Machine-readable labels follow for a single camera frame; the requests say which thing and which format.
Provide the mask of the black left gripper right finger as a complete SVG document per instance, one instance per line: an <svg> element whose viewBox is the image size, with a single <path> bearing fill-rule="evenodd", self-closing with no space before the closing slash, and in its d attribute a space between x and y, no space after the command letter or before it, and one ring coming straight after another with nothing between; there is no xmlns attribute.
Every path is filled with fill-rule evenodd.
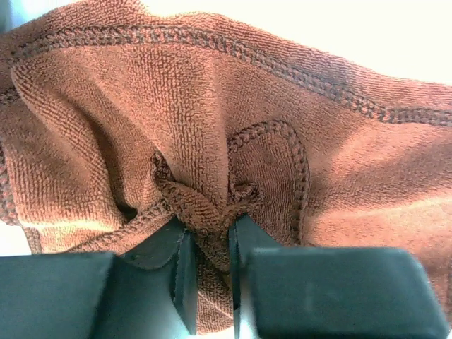
<svg viewBox="0 0 452 339"><path fill-rule="evenodd" d="M236 338L447 338L422 265L391 247L282 246L248 215L229 231Z"/></svg>

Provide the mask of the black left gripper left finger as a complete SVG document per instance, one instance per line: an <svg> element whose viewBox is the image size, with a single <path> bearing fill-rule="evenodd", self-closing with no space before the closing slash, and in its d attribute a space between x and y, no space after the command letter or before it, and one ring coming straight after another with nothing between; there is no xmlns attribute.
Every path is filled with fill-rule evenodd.
<svg viewBox="0 0 452 339"><path fill-rule="evenodd" d="M176 218L122 256L1 259L2 338L188 338L196 333L196 260Z"/></svg>

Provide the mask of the brown terry towel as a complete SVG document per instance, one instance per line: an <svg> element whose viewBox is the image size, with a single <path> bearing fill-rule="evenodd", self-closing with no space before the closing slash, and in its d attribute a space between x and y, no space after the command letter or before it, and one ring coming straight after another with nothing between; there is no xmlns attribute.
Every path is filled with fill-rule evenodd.
<svg viewBox="0 0 452 339"><path fill-rule="evenodd" d="M197 329L232 326L227 229L394 246L451 313L451 88L210 13L79 1L1 36L1 220L34 254L194 232Z"/></svg>

